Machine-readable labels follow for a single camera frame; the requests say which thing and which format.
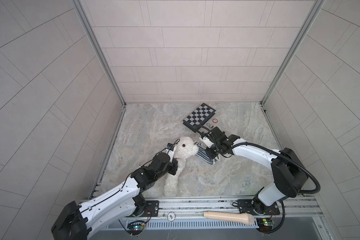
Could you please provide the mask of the left green circuit board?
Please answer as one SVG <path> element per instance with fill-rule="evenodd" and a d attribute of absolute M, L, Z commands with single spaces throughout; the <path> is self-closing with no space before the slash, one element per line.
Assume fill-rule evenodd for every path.
<path fill-rule="evenodd" d="M 145 221 L 133 221 L 131 223 L 128 223 L 127 232 L 132 236 L 137 236 L 144 231 L 146 225 L 147 223 Z"/>

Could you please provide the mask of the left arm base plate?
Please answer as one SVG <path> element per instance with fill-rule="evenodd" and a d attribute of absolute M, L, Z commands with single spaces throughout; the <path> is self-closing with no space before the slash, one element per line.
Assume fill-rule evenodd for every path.
<path fill-rule="evenodd" d="M 159 212 L 159 201 L 147 201 L 144 209 L 139 214 L 132 214 L 131 217 L 147 218 L 157 217 Z"/>

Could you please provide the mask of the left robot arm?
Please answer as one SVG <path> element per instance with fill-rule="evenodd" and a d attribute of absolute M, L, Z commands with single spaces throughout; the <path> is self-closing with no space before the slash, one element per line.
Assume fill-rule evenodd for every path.
<path fill-rule="evenodd" d="M 130 215 L 140 215 L 146 200 L 142 193 L 165 174 L 175 175 L 174 151 L 156 154 L 148 166 L 132 172 L 110 191 L 87 202 L 72 201 L 65 205 L 51 228 L 55 240 L 88 240 L 107 225 Z"/>

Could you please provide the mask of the blue white striped sweater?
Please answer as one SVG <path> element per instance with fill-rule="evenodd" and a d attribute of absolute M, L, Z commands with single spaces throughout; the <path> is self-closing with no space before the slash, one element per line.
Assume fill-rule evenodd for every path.
<path fill-rule="evenodd" d="M 203 144 L 195 142 L 195 145 L 199 148 L 198 152 L 196 153 L 196 156 L 206 163 L 210 165 L 214 165 L 216 162 L 220 161 L 220 156 L 217 156 L 213 159 L 210 159 L 210 157 L 207 155 L 206 148 L 203 146 Z"/>

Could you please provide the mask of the black folded chess board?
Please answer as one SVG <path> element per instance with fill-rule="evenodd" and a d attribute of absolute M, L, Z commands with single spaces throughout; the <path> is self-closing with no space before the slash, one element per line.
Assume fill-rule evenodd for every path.
<path fill-rule="evenodd" d="M 183 124 L 193 132 L 197 132 L 201 126 L 206 124 L 215 115 L 215 112 L 215 109 L 202 103 L 183 119 Z"/>

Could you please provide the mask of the white teddy bear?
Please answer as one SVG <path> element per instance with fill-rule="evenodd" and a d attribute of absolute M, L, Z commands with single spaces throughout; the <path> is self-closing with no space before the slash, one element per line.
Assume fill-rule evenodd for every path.
<path fill-rule="evenodd" d="M 195 156 L 199 151 L 199 147 L 190 137 L 181 137 L 176 146 L 174 158 L 178 161 L 178 169 L 175 175 L 167 175 L 164 185 L 165 197 L 176 196 L 178 193 L 178 179 L 186 166 L 187 159 Z"/>

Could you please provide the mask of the right green circuit board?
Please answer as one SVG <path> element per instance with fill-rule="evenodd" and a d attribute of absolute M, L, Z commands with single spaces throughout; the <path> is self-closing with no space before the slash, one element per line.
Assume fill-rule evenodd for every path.
<path fill-rule="evenodd" d="M 269 232 L 273 229 L 274 222 L 270 218 L 256 218 L 257 230 L 261 233 Z"/>

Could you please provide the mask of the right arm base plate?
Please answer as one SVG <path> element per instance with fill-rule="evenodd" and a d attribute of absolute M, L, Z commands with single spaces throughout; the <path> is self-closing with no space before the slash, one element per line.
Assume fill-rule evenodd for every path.
<path fill-rule="evenodd" d="M 248 213 L 253 216 L 278 216 L 281 214 L 277 202 L 274 202 L 271 206 L 266 206 L 261 201 L 237 200 L 236 207 L 240 213 Z"/>

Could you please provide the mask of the white round knob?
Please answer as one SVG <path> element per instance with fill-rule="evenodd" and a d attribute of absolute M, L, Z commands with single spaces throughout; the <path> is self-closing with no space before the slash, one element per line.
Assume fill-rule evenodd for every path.
<path fill-rule="evenodd" d="M 176 219 L 176 215 L 173 212 L 168 213 L 167 219 L 169 222 L 173 222 Z"/>

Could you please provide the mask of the aluminium mounting rail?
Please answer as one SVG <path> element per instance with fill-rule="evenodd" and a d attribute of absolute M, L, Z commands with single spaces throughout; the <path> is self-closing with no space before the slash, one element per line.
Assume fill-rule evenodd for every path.
<path fill-rule="evenodd" d="M 203 212 L 217 211 L 239 213 L 234 205 L 238 200 L 251 201 L 251 196 L 233 197 L 195 197 L 195 198 L 157 198 L 147 199 L 147 208 L 153 219 L 166 219 L 169 213 L 175 214 L 175 219 L 201 219 Z M 314 197 L 298 196 L 283 201 L 287 217 L 323 216 L 323 212 Z"/>

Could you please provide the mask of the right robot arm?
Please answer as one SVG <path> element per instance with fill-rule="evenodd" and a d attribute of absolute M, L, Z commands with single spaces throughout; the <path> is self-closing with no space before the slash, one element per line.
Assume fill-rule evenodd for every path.
<path fill-rule="evenodd" d="M 207 146 L 207 156 L 213 160 L 218 156 L 240 156 L 259 163 L 272 171 L 273 183 L 263 187 L 254 196 L 248 208 L 256 215 L 264 215 L 276 202 L 295 198 L 310 178 L 297 155 L 288 148 L 281 151 L 249 143 L 243 138 L 226 136 L 215 127 L 200 133 L 200 140 Z"/>

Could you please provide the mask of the green circuit board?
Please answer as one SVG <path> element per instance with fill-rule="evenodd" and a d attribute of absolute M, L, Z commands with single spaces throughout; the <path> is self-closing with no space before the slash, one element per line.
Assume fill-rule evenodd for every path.
<path fill-rule="evenodd" d="M 274 222 L 270 218 L 256 218 L 257 230 L 261 233 L 269 232 L 273 229 Z"/>
<path fill-rule="evenodd" d="M 132 236 L 137 236 L 144 231 L 146 225 L 147 223 L 145 221 L 133 221 L 131 223 L 128 223 L 127 232 Z"/>

